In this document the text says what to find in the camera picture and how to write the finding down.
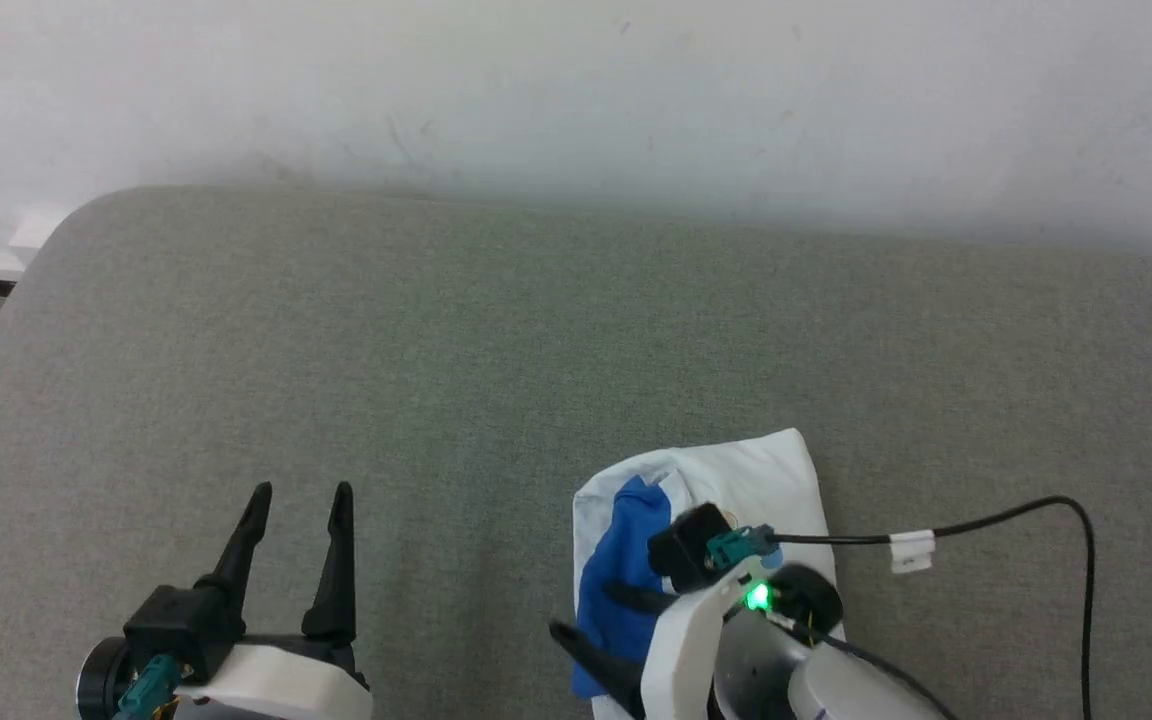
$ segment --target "gray cushion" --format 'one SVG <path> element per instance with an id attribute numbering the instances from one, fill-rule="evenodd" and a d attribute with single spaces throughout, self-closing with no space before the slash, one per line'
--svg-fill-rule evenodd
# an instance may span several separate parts
<path id="1" fill-rule="evenodd" d="M 1152 260 L 159 188 L 77 211 L 0 314 L 0 719 L 68 717 L 265 479 L 252 629 L 297 628 L 351 480 L 378 715 L 584 717 L 545 632 L 573 492 L 786 427 L 835 532 L 1082 498 L 1097 710 L 1152 717 Z M 849 637 L 961 715 L 1078 715 L 1069 511 L 927 573 L 836 556 Z"/>

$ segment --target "cable connector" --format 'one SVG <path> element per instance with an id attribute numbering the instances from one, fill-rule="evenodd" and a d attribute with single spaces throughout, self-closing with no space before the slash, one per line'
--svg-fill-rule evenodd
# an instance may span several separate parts
<path id="1" fill-rule="evenodd" d="M 154 655 L 118 702 L 119 714 L 131 720 L 150 720 L 157 708 L 172 702 L 179 685 L 177 661 L 172 655 Z"/>
<path id="2" fill-rule="evenodd" d="M 772 539 L 771 525 L 736 528 L 729 533 L 708 538 L 705 550 L 718 570 L 727 570 L 753 555 L 772 555 L 780 543 Z"/>

